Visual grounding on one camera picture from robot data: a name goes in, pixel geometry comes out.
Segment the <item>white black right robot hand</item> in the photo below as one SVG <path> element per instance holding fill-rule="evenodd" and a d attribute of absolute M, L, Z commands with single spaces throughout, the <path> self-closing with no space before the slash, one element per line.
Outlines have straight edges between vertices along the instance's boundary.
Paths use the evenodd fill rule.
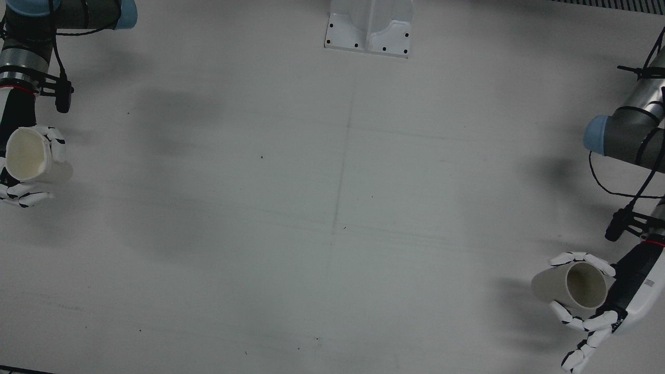
<path fill-rule="evenodd" d="M 52 197 L 40 184 L 69 179 L 64 135 L 36 123 L 35 95 L 2 87 L 2 202 L 28 208 Z"/>

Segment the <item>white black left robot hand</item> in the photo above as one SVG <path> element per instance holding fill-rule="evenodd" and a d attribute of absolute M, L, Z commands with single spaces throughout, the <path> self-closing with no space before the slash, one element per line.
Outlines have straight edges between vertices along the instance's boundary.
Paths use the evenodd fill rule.
<path fill-rule="evenodd" d="M 605 301 L 586 319 L 558 301 L 549 303 L 562 324 L 588 333 L 561 363 L 563 371 L 581 373 L 607 338 L 641 321 L 655 305 L 663 292 L 663 242 L 650 237 L 613 264 L 586 252 L 565 252 L 550 260 L 552 267 L 570 263 L 591 265 L 614 279 Z"/>

